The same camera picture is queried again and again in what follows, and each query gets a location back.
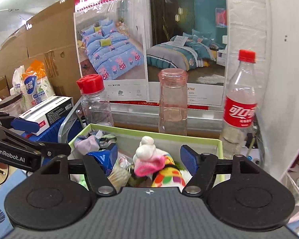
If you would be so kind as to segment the brown cardboard box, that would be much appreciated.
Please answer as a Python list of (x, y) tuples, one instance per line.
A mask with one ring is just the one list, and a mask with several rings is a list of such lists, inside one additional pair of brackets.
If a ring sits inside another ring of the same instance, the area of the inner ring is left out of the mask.
[(34, 60), (44, 63), (47, 77), (59, 96), (80, 98), (74, 0), (60, 0), (34, 15), (28, 27), (15, 31), (0, 47), (0, 78), (12, 84), (16, 68)]

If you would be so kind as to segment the white pink knitted sock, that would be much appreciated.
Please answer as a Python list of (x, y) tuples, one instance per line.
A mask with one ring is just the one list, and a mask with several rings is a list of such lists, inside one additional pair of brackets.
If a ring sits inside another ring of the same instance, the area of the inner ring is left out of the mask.
[(165, 166), (165, 158), (158, 153), (154, 139), (143, 136), (133, 156), (134, 173), (138, 177), (152, 175)]

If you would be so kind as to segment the coca cola bottle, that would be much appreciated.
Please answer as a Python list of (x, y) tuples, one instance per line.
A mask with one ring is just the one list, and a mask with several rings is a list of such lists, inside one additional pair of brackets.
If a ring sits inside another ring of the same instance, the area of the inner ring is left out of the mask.
[(238, 61), (238, 68), (226, 89), (224, 124), (220, 135), (226, 159), (232, 159), (240, 153), (257, 108), (257, 82), (254, 74), (256, 53), (240, 50)]

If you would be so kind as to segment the tissue pack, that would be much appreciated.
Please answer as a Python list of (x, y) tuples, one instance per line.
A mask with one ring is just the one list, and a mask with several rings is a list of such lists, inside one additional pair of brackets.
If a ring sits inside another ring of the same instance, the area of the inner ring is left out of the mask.
[(28, 110), (55, 95), (44, 63), (36, 59), (27, 69), (22, 65), (14, 70), (12, 85), (15, 93), (23, 95)]

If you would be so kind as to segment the clear jar red lid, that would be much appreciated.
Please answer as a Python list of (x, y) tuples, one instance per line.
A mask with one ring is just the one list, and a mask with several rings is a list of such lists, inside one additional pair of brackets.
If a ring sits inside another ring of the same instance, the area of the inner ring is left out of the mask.
[(89, 74), (77, 80), (81, 105), (88, 124), (114, 126), (108, 95), (102, 75)]

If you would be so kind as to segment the bedding poster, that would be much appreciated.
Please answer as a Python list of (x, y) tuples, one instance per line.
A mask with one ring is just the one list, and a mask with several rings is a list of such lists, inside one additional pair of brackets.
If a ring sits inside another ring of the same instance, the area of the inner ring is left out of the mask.
[(166, 69), (184, 72), (189, 104), (222, 104), (227, 0), (115, 0), (74, 26), (81, 75), (101, 75), (110, 100), (159, 101)]

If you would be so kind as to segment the blue metal machine box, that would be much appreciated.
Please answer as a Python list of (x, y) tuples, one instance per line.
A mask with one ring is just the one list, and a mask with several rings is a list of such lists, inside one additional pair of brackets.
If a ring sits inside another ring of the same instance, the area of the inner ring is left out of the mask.
[[(59, 119), (52, 126), (50, 126), (46, 131), (42, 132), (40, 135), (36, 136), (32, 133), (23, 132), (22, 137), (30, 141), (41, 141), (41, 142), (58, 142), (58, 131), (64, 121), (65, 117)], [(76, 120), (73, 126), (71, 127), (67, 141), (70, 142), (76, 135), (78, 135), (83, 130), (79, 120)]]

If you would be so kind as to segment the white red black carton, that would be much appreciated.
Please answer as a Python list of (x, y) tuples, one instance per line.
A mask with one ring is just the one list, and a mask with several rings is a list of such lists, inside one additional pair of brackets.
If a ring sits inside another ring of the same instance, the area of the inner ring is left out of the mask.
[(66, 117), (73, 107), (72, 97), (52, 96), (19, 117), (27, 121), (37, 122), (40, 129), (32, 134), (39, 136), (50, 128), (55, 122)]

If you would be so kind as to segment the beige small pouch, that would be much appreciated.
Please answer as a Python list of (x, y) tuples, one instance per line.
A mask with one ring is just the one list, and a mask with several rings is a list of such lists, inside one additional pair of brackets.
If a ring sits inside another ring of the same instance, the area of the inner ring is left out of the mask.
[(131, 174), (129, 171), (115, 164), (107, 179), (118, 192), (122, 187), (126, 186), (130, 177)]

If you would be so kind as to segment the pink glass bottle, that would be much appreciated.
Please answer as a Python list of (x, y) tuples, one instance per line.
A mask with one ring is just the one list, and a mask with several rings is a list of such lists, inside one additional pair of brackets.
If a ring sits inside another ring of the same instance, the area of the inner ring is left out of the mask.
[(163, 69), (159, 73), (159, 132), (187, 135), (187, 80), (183, 69)]

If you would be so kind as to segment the crumpled pastel cloth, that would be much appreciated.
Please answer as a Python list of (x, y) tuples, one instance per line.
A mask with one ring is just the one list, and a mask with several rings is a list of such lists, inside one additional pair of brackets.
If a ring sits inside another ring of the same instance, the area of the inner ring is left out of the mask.
[(111, 133), (98, 130), (91, 131), (87, 135), (80, 135), (74, 140), (75, 150), (86, 155), (90, 152), (97, 152), (107, 149), (110, 144), (114, 144), (117, 141), (117, 137)]

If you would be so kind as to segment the colourful white sock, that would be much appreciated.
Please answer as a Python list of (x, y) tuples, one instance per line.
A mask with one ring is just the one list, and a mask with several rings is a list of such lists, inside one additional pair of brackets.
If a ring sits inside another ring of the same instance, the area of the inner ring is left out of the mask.
[(165, 166), (153, 174), (151, 187), (177, 187), (182, 192), (186, 183), (181, 171), (169, 154), (165, 154), (164, 158)]

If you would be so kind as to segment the green cardboard box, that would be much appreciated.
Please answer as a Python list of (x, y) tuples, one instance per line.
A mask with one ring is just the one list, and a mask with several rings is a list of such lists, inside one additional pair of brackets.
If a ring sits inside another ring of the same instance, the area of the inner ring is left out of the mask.
[(223, 157), (218, 139), (195, 138), (89, 124), (69, 143), (71, 157), (94, 154), (116, 190), (131, 187), (178, 187), (194, 175), (182, 151), (187, 145), (198, 154)]

